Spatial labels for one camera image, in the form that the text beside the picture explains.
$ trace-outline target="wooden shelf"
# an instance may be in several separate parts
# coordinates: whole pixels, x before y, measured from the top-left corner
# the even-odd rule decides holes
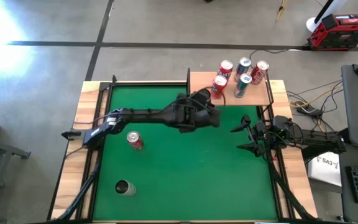
[[[254,105],[266,106],[269,105],[269,96],[267,95],[265,78],[259,85],[248,85],[246,93],[242,98],[234,96],[234,90],[237,83],[234,81],[235,72],[230,76],[229,82],[223,90],[226,97],[226,105]],[[207,86],[212,86],[212,81],[216,76],[216,72],[191,72],[190,73],[190,93],[198,91]],[[223,97],[221,99],[212,99],[215,105],[223,105]]]

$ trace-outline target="black metal frame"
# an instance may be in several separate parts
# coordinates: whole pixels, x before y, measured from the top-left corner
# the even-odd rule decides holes
[[[266,76],[265,79],[265,84],[267,87],[267,94],[268,94],[268,99],[269,99],[269,104],[266,106],[266,108],[262,108],[261,106],[257,106],[257,113],[260,119],[262,119],[263,122],[271,122],[273,120],[274,117],[274,113],[273,113],[273,92],[272,92],[272,87],[270,85],[270,79],[269,79],[269,75]],[[103,94],[105,90],[108,90],[108,99],[106,102],[106,109],[104,114],[108,113],[111,107],[111,98],[112,98],[112,94],[114,91],[114,87],[116,86],[186,86],[186,92],[190,93],[190,69],[188,68],[187,71],[187,81],[172,81],[172,82],[116,82],[115,77],[113,76],[113,82],[102,82],[100,83],[99,86],[99,93],[98,93],[98,100],[96,103],[96,109],[95,109],[95,114],[94,114],[94,118],[96,119],[99,116],[100,113],[100,108],[101,108],[101,102],[102,102],[102,98],[103,98]],[[265,119],[264,113],[268,112],[268,119]],[[100,147],[98,147],[98,157],[96,159],[96,163],[99,164],[99,167],[101,167],[101,161],[102,161],[102,157],[103,157],[103,146],[104,146],[104,142],[105,139],[103,139],[103,141],[99,144]],[[95,149],[89,149],[88,153],[87,153],[87,157],[86,157],[86,165],[85,165],[85,169],[84,169],[84,174],[83,174],[83,179],[81,181],[81,183],[83,184],[87,178],[88,178],[88,174],[90,171],[90,164],[91,164],[91,157],[92,157],[92,151]],[[272,155],[270,153],[267,154],[267,158],[268,159],[273,159]],[[283,181],[288,185],[288,179],[287,179],[287,174],[285,172],[285,166],[284,166],[284,160],[283,160],[283,156],[282,156],[282,152],[278,151],[277,152],[277,161],[278,164],[280,166],[280,175],[282,176]],[[273,197],[274,197],[274,201],[275,201],[275,209],[276,209],[276,213],[277,213],[277,218],[278,220],[282,220],[283,217],[283,211],[282,211],[282,207],[281,207],[281,203],[280,203],[280,197],[278,194],[278,187],[277,187],[277,183],[273,180],[272,178],[272,168],[269,167],[269,175],[270,175],[270,181],[272,184],[272,192],[273,192]],[[56,198],[56,192],[58,190],[58,184],[59,181],[57,183],[57,187],[55,189],[55,194],[53,196],[53,200],[52,200],[52,204],[50,207],[50,211],[49,211],[49,215],[48,215],[48,220],[51,218],[52,215],[52,210],[53,210],[53,205],[55,203],[55,198]],[[81,205],[77,208],[77,212],[76,212],[76,219],[75,221],[80,221],[82,220],[82,223],[85,222],[89,222],[93,220],[93,213],[94,213],[94,204],[95,204],[95,200],[96,200],[96,194],[97,194],[97,190],[98,190],[98,182],[99,182],[99,172],[97,172],[96,174],[96,178],[94,180],[93,183],[93,188],[91,190],[91,200],[89,202],[89,210],[88,210],[88,216],[86,218],[81,218],[82,216],[82,208],[83,208],[83,202],[81,202]],[[287,203],[287,210],[288,210],[288,214],[290,216],[290,219],[294,219],[295,218],[295,214],[293,211],[293,207],[291,206],[291,204],[289,203],[289,200],[286,197],[286,203]]]

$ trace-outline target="wooden table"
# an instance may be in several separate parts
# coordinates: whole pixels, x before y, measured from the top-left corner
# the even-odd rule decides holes
[[[216,75],[215,72],[192,72],[190,75],[190,90],[196,91],[200,88],[210,86],[212,80]],[[99,93],[99,86],[101,82],[84,82],[78,107],[76,111],[75,121],[87,122],[92,121],[94,118],[96,101]],[[274,98],[273,113],[274,115],[282,115],[287,118],[292,118],[291,109],[288,103],[287,93],[283,80],[271,80],[272,93]],[[226,103],[230,105],[268,105],[269,99],[265,92],[266,86],[263,82],[257,86],[250,86],[247,89],[246,96],[252,95],[251,98],[235,98],[232,91],[234,91],[235,83],[229,82],[225,95]],[[103,95],[100,116],[104,114],[104,107],[106,106],[107,94]],[[220,105],[222,101],[214,101],[213,103]],[[74,124],[73,129],[89,129],[91,124]],[[72,140],[67,147],[67,153],[81,147],[82,140]],[[48,218],[59,217],[65,209],[71,204],[77,195],[80,187],[81,180],[84,172],[85,160],[87,149],[82,149],[70,157],[65,159],[62,164],[62,171],[58,179],[57,189],[54,195],[54,200],[50,207]],[[94,161],[97,152],[93,152],[92,165],[90,172],[93,170]],[[295,194],[299,202],[306,208],[306,210],[317,217],[316,208],[314,205],[313,196],[311,194],[308,176],[306,173],[305,165],[302,158],[302,153],[299,149],[294,147],[287,147],[283,150],[283,160],[287,172],[288,182],[291,191]],[[85,202],[82,211],[82,217],[88,214],[88,207],[90,202],[91,189],[86,194]],[[282,204],[283,216],[288,217],[287,206],[285,197],[281,190],[279,190],[280,202]]]

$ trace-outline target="can lid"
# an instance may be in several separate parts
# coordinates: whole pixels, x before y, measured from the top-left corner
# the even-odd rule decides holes
[[[251,60],[246,57],[240,58],[240,64],[242,66],[249,66],[249,65],[251,65]]]
[[[240,80],[243,82],[243,83],[251,83],[252,82],[252,77],[250,75],[247,75],[247,74],[242,74],[240,76]]]
[[[125,193],[129,188],[129,184],[126,180],[120,180],[116,184],[116,192],[119,194]]]
[[[224,60],[221,62],[221,66],[223,69],[229,70],[233,68],[233,63],[231,63],[229,60]]]
[[[217,75],[215,77],[215,83],[217,85],[226,85],[227,79],[223,75]]]
[[[269,68],[268,63],[265,62],[265,61],[258,61],[256,63],[256,66],[258,66],[258,68],[261,69],[261,70],[267,70]]]
[[[131,131],[127,135],[127,140],[131,143],[136,142],[137,140],[139,140],[139,133],[137,133],[136,131]]]

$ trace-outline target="red soda can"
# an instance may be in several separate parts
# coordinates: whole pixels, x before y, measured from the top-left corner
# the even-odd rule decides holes
[[[212,97],[220,99],[224,87],[227,85],[227,79],[223,75],[217,75],[212,81]]]
[[[127,135],[127,141],[135,150],[142,150],[144,146],[143,139],[137,131],[131,131]]]
[[[233,71],[233,63],[229,60],[224,60],[219,65],[218,75],[222,75],[229,80],[231,76],[231,72]]]
[[[251,83],[253,85],[258,85],[262,81],[262,79],[264,79],[264,77],[266,76],[268,69],[269,69],[269,65],[267,62],[258,61],[251,73],[251,77],[252,77]]]

